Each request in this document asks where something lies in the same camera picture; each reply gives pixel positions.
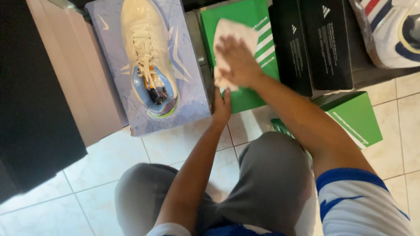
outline three stripes logo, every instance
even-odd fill
[[[274,53],[274,41],[273,41],[273,33],[271,31],[271,23],[268,17],[262,19],[254,29],[258,31],[258,45],[257,50],[255,52],[255,57],[257,63],[262,63],[264,59]]]
[[[330,9],[322,5],[322,11],[324,12],[324,18],[325,18],[328,15],[328,12],[330,12]]]

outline right hand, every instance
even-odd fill
[[[239,42],[233,36],[220,37],[222,45],[217,45],[216,50],[229,64],[231,70],[220,70],[221,75],[233,84],[247,88],[264,75],[260,65],[248,50],[245,43]]]

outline left hand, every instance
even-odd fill
[[[220,90],[215,88],[214,91],[214,109],[212,114],[213,124],[220,125],[223,128],[231,117],[231,91],[225,90],[224,99],[220,94]]]

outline white shoelace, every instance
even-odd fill
[[[157,59],[158,52],[153,48],[150,39],[150,27],[152,26],[149,23],[140,23],[135,24],[131,29],[134,48],[138,56],[136,64],[139,67],[140,76],[143,76],[149,85],[155,87],[152,74],[156,74],[156,71],[150,71],[150,66],[154,66],[159,59]]]

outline navy stripe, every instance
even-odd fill
[[[394,206],[403,216],[407,218],[408,221],[410,221],[410,218],[408,218],[408,215],[406,215],[402,210],[398,209],[396,206]]]
[[[341,181],[341,180],[364,181],[371,184],[375,184],[389,192],[389,190],[385,186],[385,183],[377,175],[369,171],[355,169],[355,168],[337,168],[337,169],[328,170],[322,173],[316,179],[316,189],[319,193],[319,191],[325,185],[335,182],[335,181]]]
[[[385,18],[385,16],[388,14],[391,8],[392,8],[392,0],[388,0],[388,2],[385,3],[382,9],[375,16],[372,23],[370,23],[370,28],[372,29],[372,33],[375,31],[376,27],[379,25],[381,20]]]
[[[404,58],[407,58],[408,60],[420,62],[420,54],[417,54],[408,50],[407,48],[404,47],[404,45],[401,42],[398,42],[395,45],[395,51],[401,56],[403,56]]]
[[[340,197],[337,199],[334,199],[332,201],[330,201],[329,203],[327,203],[327,200],[324,200],[321,205],[319,206],[319,212],[321,215],[321,222],[324,221],[324,217],[327,215],[327,213],[338,203],[340,203],[343,200],[354,200],[354,199],[358,199],[361,197],[365,197],[365,196],[355,196],[355,197]]]

